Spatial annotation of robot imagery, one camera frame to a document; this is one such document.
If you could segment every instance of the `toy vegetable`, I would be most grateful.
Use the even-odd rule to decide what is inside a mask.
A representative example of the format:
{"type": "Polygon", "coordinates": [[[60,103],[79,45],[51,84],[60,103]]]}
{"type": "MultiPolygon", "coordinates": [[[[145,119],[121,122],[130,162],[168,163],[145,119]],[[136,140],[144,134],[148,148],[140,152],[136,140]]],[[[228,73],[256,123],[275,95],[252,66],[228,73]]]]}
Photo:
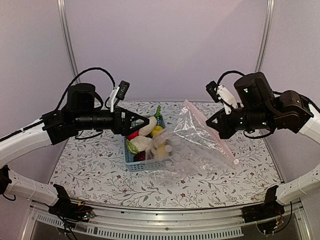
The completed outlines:
{"type": "Polygon", "coordinates": [[[130,134],[129,136],[126,137],[129,141],[134,139],[135,137],[139,136],[139,131],[135,131],[134,133],[130,134]]]}
{"type": "Polygon", "coordinates": [[[154,116],[149,117],[149,124],[147,126],[144,126],[143,128],[140,128],[139,130],[139,135],[140,136],[147,136],[149,135],[152,130],[155,128],[157,125],[157,119],[154,116]]]}
{"type": "Polygon", "coordinates": [[[149,137],[137,136],[134,139],[132,139],[130,142],[137,148],[139,152],[143,152],[149,147],[151,141],[152,139],[149,137]]]}

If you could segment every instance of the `floral tablecloth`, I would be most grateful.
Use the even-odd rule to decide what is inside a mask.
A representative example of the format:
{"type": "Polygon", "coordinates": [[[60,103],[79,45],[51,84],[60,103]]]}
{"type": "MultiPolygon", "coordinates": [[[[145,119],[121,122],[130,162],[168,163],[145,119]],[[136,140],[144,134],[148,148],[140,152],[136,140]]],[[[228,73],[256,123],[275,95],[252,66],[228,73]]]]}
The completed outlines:
{"type": "MultiPolygon", "coordinates": [[[[184,106],[182,102],[122,102],[121,107],[151,115],[161,105],[167,125],[184,106]]],[[[221,104],[195,102],[212,116],[221,104]]],[[[85,132],[82,137],[91,135],[85,132]]],[[[70,138],[57,162],[50,184],[65,187],[75,199],[96,203],[149,208],[227,207],[263,201],[263,192],[280,182],[263,139],[252,140],[237,132],[227,144],[240,163],[232,169],[198,172],[162,186],[143,171],[129,172],[124,163],[123,137],[105,131],[101,136],[70,138]]]]}

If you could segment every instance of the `blue basket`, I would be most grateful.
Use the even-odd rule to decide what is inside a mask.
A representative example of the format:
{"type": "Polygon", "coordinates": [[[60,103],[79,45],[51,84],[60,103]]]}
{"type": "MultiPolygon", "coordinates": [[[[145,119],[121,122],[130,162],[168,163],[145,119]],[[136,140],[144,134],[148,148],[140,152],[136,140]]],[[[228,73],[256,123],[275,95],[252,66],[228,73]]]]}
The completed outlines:
{"type": "MultiPolygon", "coordinates": [[[[165,121],[162,115],[156,117],[157,125],[166,128],[165,121]]],[[[127,138],[124,137],[123,139],[123,149],[124,149],[124,159],[125,165],[129,169],[130,172],[138,172],[138,171],[145,171],[145,170],[154,170],[164,166],[164,163],[159,160],[148,160],[148,161],[135,161],[134,162],[134,154],[130,152],[127,148],[126,144],[127,138]]]]}

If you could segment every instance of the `wire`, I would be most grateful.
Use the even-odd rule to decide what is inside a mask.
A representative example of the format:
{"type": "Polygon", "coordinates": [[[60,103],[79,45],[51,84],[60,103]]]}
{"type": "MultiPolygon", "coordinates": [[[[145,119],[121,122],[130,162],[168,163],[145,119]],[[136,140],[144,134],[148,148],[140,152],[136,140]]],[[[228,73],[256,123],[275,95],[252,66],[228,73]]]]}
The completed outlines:
{"type": "Polygon", "coordinates": [[[75,137],[80,137],[81,134],[83,134],[83,133],[84,133],[84,130],[82,130],[82,131],[80,132],[80,134],[76,135],[75,137]]]}
{"type": "Polygon", "coordinates": [[[14,131],[14,132],[8,134],[7,136],[4,136],[4,137],[0,138],[0,142],[3,142],[4,140],[7,140],[7,139],[9,139],[9,138],[11,138],[11,137],[13,137],[13,136],[15,136],[17,134],[20,134],[20,133],[22,133],[24,131],[27,131],[27,130],[35,127],[35,126],[38,126],[38,125],[42,124],[43,122],[44,122],[43,120],[40,120],[40,121],[35,122],[34,124],[26,126],[22,130],[20,129],[20,130],[14,131]]]}
{"type": "Polygon", "coordinates": [[[108,96],[108,98],[105,100],[105,102],[104,102],[104,107],[106,108],[106,109],[110,109],[110,107],[108,107],[107,106],[107,102],[108,102],[108,100],[110,99],[110,97],[108,96]]]}
{"type": "Polygon", "coordinates": [[[272,91],[274,94],[276,94],[276,95],[281,95],[282,94],[282,92],[279,92],[279,91],[272,91]]]}
{"type": "Polygon", "coordinates": [[[86,70],[83,70],[82,72],[78,73],[78,75],[75,76],[74,79],[72,79],[72,81],[69,83],[68,87],[65,89],[64,93],[62,94],[62,97],[61,97],[58,105],[56,106],[55,111],[57,111],[57,110],[60,108],[60,106],[61,106],[61,104],[62,104],[62,102],[63,102],[63,100],[64,100],[64,98],[65,98],[65,96],[66,96],[66,94],[67,94],[67,92],[68,92],[68,88],[69,88],[82,74],[85,74],[86,72],[93,71],[93,70],[100,70],[100,71],[104,72],[105,74],[107,74],[108,77],[110,78],[112,84],[113,84],[113,88],[116,87],[116,83],[115,83],[114,78],[111,76],[111,74],[110,74],[107,70],[105,70],[105,69],[103,69],[103,68],[101,68],[101,67],[90,67],[90,68],[88,68],[88,69],[86,69],[86,70]]]}
{"type": "Polygon", "coordinates": [[[75,136],[74,137],[74,139],[77,139],[77,140],[86,140],[86,139],[93,139],[93,138],[95,138],[95,137],[98,137],[98,136],[100,136],[101,134],[103,134],[104,133],[104,131],[101,131],[101,132],[99,132],[99,133],[97,133],[97,134],[95,134],[95,135],[92,135],[92,136],[85,136],[85,137],[79,137],[80,135],[78,135],[78,136],[75,136]]]}
{"type": "Polygon", "coordinates": [[[239,74],[239,75],[241,75],[242,77],[245,76],[242,72],[237,71],[237,70],[226,71],[225,73],[223,73],[223,74],[219,77],[216,85],[219,86],[220,83],[221,83],[221,81],[222,81],[222,79],[224,79],[224,77],[227,76],[228,74],[239,74]]]}
{"type": "Polygon", "coordinates": [[[5,199],[7,199],[7,200],[9,200],[9,201],[11,201],[11,202],[14,202],[17,198],[16,198],[16,195],[13,195],[13,198],[8,198],[6,195],[4,195],[4,194],[2,194],[2,196],[5,198],[5,199]]]}
{"type": "Polygon", "coordinates": [[[283,231],[288,225],[289,225],[289,223],[290,223],[290,220],[291,220],[291,218],[292,218],[292,213],[293,213],[293,206],[292,206],[292,201],[290,202],[290,207],[291,207],[291,210],[290,210],[290,217],[289,217],[289,220],[288,220],[288,222],[284,225],[284,227],[283,228],[281,228],[279,231],[275,231],[274,233],[276,234],[276,233],[279,233],[279,232],[281,232],[281,231],[283,231]]]}
{"type": "MultiPolygon", "coordinates": [[[[222,81],[222,80],[224,79],[224,77],[227,76],[228,74],[239,74],[239,75],[241,75],[242,77],[245,76],[242,72],[237,71],[237,70],[226,71],[225,73],[223,73],[223,74],[219,77],[219,79],[218,79],[218,81],[217,81],[217,83],[216,83],[215,94],[217,94],[217,92],[218,92],[218,86],[220,85],[221,81],[222,81]]],[[[220,101],[221,101],[223,104],[227,105],[229,108],[234,109],[233,106],[231,106],[229,103],[227,103],[227,102],[226,102],[225,100],[223,100],[222,98],[220,99],[220,101]]]]}
{"type": "Polygon", "coordinates": [[[76,235],[74,234],[74,232],[71,230],[71,228],[70,228],[69,224],[67,223],[67,221],[66,221],[64,218],[60,217],[60,216],[58,216],[58,218],[63,222],[65,236],[66,236],[69,240],[72,240],[72,239],[68,236],[67,229],[66,229],[66,228],[68,228],[69,231],[70,231],[70,233],[72,234],[74,240],[78,240],[78,238],[76,237],[76,235]]]}
{"type": "MultiPolygon", "coordinates": [[[[273,235],[273,234],[276,234],[276,233],[279,233],[279,232],[281,232],[281,231],[283,231],[288,225],[289,225],[289,223],[290,223],[290,220],[291,220],[291,218],[292,218],[292,214],[293,214],[293,206],[292,206],[292,202],[290,202],[290,208],[291,208],[291,210],[290,210],[290,217],[289,217],[289,219],[288,219],[288,222],[285,224],[285,226],[283,227],[283,228],[281,228],[279,231],[274,231],[272,234],[264,234],[264,230],[261,228],[261,229],[259,229],[259,227],[258,227],[258,224],[256,224],[256,228],[259,230],[259,232],[260,233],[262,233],[263,235],[265,235],[265,236],[269,236],[269,235],[273,235]]],[[[280,213],[280,219],[278,220],[278,222],[280,222],[280,220],[283,218],[283,216],[282,216],[282,214],[280,213]]]]}
{"type": "Polygon", "coordinates": [[[246,134],[246,131],[245,131],[245,130],[243,131],[243,135],[244,135],[245,137],[247,137],[248,139],[263,139],[263,138],[265,138],[265,137],[270,136],[272,133],[273,133],[273,132],[270,131],[270,132],[268,132],[267,134],[261,135],[261,136],[249,136],[249,135],[246,134]]]}
{"type": "Polygon", "coordinates": [[[309,101],[309,103],[320,113],[320,108],[310,98],[304,95],[301,95],[301,96],[306,98],[309,101]]]}

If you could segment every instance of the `clear plastic bag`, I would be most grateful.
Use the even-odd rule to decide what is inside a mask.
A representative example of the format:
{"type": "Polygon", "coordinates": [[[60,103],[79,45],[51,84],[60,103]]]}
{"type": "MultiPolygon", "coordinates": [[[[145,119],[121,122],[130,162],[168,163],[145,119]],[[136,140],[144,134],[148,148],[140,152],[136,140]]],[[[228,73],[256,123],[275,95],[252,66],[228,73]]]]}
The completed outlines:
{"type": "Polygon", "coordinates": [[[174,184],[186,175],[232,168],[239,162],[219,134],[206,125],[206,117],[187,100],[176,124],[153,137],[145,159],[161,161],[158,169],[146,172],[162,185],[174,184]]]}

